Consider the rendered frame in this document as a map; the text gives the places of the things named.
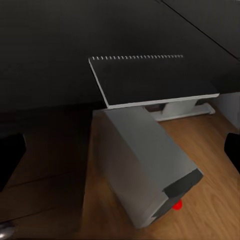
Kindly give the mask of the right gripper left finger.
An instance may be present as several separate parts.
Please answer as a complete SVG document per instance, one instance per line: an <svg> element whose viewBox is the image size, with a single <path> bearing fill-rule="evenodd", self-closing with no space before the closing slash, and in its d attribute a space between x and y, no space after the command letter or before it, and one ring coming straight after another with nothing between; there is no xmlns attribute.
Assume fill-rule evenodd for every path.
<svg viewBox="0 0 240 240"><path fill-rule="evenodd" d="M26 152L21 133L0 138L0 193Z"/></svg>

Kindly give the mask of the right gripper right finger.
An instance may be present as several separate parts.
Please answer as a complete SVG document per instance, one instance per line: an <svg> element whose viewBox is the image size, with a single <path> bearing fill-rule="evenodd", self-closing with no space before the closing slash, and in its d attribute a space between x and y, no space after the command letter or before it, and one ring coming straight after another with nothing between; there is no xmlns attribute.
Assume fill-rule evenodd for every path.
<svg viewBox="0 0 240 240"><path fill-rule="evenodd" d="M228 133L224 151L240 173L240 134Z"/></svg>

